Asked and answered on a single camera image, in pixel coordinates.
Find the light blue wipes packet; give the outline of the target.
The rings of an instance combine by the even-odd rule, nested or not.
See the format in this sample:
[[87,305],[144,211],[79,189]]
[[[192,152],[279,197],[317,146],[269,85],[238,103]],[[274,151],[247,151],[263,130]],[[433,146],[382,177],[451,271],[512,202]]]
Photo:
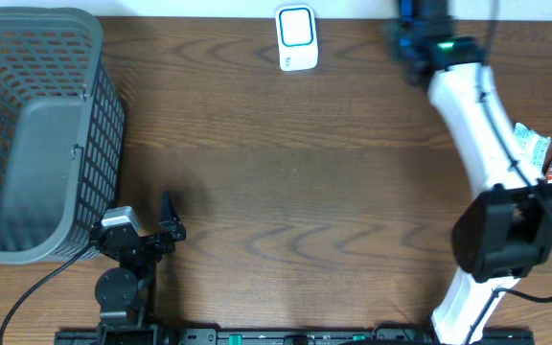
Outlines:
[[527,159],[542,171],[551,138],[542,136],[521,123],[515,124],[514,135]]

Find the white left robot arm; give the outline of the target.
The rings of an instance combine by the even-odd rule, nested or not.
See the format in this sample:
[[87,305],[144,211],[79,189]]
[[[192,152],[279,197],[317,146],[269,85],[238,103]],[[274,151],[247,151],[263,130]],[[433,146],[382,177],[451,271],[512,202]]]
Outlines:
[[186,229],[162,194],[158,224],[162,231],[141,236],[140,221],[129,206],[109,209],[90,233],[90,243],[118,265],[95,285],[100,305],[100,344],[175,344],[177,336],[155,316],[157,264],[186,239]]

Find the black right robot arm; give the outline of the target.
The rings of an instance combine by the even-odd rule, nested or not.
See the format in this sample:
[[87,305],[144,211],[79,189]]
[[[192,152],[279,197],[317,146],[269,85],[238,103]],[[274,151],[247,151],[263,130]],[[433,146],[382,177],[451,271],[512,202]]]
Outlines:
[[552,252],[552,183],[529,162],[499,99],[490,52],[459,36],[443,0],[396,0],[395,58],[421,86],[448,128],[463,162],[472,202],[451,231],[457,264],[443,301],[430,316],[441,344],[473,344],[501,298],[551,304],[516,288]]

